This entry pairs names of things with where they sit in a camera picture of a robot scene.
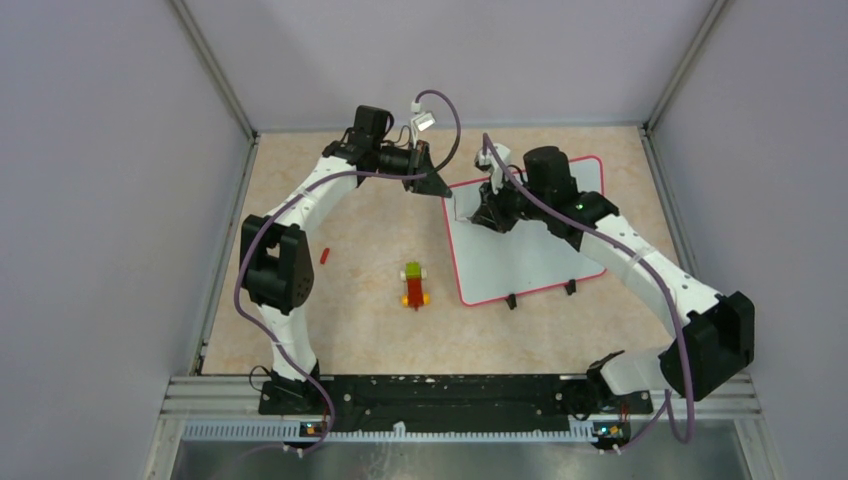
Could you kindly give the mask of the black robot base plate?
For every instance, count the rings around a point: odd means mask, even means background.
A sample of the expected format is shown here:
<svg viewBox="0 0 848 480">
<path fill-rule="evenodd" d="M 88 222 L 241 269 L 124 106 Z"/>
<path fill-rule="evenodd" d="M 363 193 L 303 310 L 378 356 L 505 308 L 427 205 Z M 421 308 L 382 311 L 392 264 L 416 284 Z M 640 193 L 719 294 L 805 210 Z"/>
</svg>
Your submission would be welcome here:
<svg viewBox="0 0 848 480">
<path fill-rule="evenodd" d="M 615 397 L 583 375 L 322 375 L 263 383 L 262 415 L 315 416 L 332 432 L 411 433 L 566 431 L 579 420 L 649 414 L 646 391 Z"/>
</svg>

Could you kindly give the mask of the pink framed whiteboard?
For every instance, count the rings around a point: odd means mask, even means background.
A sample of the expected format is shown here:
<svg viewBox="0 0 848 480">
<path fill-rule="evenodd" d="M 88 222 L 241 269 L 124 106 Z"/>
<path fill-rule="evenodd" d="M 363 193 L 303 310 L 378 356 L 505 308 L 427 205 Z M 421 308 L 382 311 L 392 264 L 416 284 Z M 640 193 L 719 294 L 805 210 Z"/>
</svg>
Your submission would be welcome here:
<svg viewBox="0 0 848 480">
<path fill-rule="evenodd" d="M 442 201 L 459 299 L 473 307 L 592 279 L 606 269 L 553 236 L 544 223 L 519 221 L 507 233 L 470 222 L 484 177 L 455 183 Z"/>
</svg>

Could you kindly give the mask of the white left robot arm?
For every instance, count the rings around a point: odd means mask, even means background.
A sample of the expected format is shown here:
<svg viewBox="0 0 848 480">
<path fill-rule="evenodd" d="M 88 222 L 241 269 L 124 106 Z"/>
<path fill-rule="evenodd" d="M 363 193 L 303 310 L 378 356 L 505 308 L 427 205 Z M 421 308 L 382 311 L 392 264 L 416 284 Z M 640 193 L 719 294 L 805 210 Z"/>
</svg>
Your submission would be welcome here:
<svg viewBox="0 0 848 480">
<path fill-rule="evenodd" d="M 276 210 L 248 216 L 241 230 L 238 284 L 260 312 L 270 335 L 274 363 L 266 385 L 297 413 L 319 404 L 320 386 L 305 320 L 305 303 L 315 276 L 308 236 L 336 204 L 367 178 L 398 179 L 408 192 L 449 198 L 450 188 L 434 166 L 421 132 L 436 120 L 419 103 L 412 106 L 405 143 L 387 140 L 393 115 L 361 105 L 353 126 L 322 151 L 309 176 Z"/>
</svg>

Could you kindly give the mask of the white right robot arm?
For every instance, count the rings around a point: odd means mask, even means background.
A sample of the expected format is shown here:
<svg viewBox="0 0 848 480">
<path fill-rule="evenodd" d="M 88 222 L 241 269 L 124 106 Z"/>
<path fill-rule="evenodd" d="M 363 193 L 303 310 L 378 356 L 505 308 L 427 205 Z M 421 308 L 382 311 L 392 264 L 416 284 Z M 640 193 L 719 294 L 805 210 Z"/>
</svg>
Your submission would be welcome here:
<svg viewBox="0 0 848 480">
<path fill-rule="evenodd" d="M 558 147 L 526 152 L 521 175 L 511 172 L 507 155 L 501 144 L 476 153 L 476 168 L 489 178 L 472 223 L 498 233 L 520 221 L 543 223 L 616 276 L 672 337 L 666 347 L 613 352 L 594 362 L 586 385 L 594 409 L 612 412 L 627 394 L 652 389 L 700 401 L 753 362 L 755 307 L 746 295 L 724 295 L 665 257 L 603 194 L 578 186 Z"/>
</svg>

